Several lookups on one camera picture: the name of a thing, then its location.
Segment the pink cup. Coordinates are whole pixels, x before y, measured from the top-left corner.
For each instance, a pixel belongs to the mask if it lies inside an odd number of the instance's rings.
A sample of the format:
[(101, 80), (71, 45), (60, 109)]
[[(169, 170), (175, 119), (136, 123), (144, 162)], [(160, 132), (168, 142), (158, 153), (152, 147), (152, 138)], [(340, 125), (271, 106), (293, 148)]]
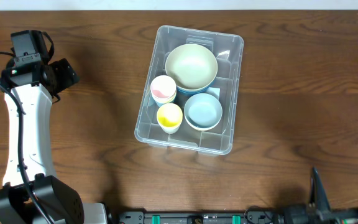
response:
[(152, 80), (150, 89), (153, 96), (159, 99), (166, 99), (175, 94), (177, 85), (172, 77), (160, 75)]

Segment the yellow cup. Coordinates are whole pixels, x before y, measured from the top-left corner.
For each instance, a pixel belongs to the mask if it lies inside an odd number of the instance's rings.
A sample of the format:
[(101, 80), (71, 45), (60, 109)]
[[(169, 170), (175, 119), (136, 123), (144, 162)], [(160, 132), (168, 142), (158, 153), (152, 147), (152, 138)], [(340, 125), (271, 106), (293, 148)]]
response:
[(166, 128), (176, 128), (183, 121), (181, 108), (174, 103), (162, 105), (157, 111), (157, 122)]
[(173, 103), (174, 100), (175, 100), (175, 98), (176, 98), (176, 96), (177, 96), (177, 94), (174, 94), (174, 95), (172, 95), (172, 96), (169, 97), (169, 98), (159, 98), (159, 97), (157, 97), (157, 96), (155, 96), (155, 95), (152, 95), (152, 98), (153, 98), (154, 100), (158, 100), (158, 101), (166, 101), (167, 103)]

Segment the cream beige bowl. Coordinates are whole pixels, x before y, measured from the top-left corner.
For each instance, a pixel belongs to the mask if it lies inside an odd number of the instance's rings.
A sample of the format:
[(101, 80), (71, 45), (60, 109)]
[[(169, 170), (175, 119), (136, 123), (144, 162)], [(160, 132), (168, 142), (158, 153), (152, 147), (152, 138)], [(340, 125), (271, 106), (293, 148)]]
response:
[(198, 44), (183, 44), (173, 49), (165, 62), (165, 72), (180, 87), (194, 90), (210, 84), (218, 73), (212, 51)]

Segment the light grey bowl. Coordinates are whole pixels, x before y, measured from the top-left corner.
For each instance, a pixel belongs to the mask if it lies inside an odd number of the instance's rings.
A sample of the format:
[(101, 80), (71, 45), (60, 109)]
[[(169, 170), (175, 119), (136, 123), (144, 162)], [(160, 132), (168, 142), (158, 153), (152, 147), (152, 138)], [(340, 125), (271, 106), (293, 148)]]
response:
[(185, 103), (184, 117), (187, 123), (195, 126), (212, 126), (220, 122), (223, 108), (213, 95), (198, 93)]

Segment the light blue cup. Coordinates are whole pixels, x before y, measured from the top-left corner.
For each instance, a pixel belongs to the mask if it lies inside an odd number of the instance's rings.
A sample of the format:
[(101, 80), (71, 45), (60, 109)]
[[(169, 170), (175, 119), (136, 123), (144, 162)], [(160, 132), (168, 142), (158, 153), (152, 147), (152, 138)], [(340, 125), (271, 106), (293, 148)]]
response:
[(161, 107), (162, 105), (166, 104), (167, 102), (166, 101), (158, 101), (158, 100), (154, 100), (154, 102), (156, 103), (156, 105), (158, 107)]

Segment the cream white cup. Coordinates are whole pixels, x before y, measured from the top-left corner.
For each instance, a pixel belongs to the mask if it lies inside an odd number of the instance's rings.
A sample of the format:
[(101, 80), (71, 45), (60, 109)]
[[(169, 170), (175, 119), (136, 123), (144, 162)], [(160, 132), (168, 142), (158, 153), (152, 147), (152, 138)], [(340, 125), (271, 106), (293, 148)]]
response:
[(159, 126), (167, 134), (174, 134), (179, 130), (180, 123), (159, 123)]

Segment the white bowl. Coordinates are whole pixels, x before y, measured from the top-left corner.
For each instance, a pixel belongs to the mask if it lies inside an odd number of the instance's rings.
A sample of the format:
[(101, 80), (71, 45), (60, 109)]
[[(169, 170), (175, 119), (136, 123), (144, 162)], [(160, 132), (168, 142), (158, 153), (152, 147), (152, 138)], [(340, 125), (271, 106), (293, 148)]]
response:
[(217, 124), (214, 124), (212, 126), (203, 127), (203, 126), (195, 126), (195, 125), (193, 125), (191, 123), (188, 123), (188, 124), (190, 125), (190, 127), (192, 127), (193, 129), (195, 129), (197, 131), (209, 131), (209, 130), (215, 128), (218, 125), (218, 123), (217, 123)]

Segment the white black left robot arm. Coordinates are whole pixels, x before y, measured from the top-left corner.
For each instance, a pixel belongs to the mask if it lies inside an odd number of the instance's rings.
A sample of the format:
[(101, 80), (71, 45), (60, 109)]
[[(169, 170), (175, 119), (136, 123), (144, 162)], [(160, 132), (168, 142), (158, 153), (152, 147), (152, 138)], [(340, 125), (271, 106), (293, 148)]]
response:
[(1, 223), (107, 223), (105, 206), (82, 202), (57, 178), (50, 145), (53, 98), (78, 83), (63, 58), (49, 65), (15, 58), (1, 72), (9, 114), (9, 155), (0, 189)]

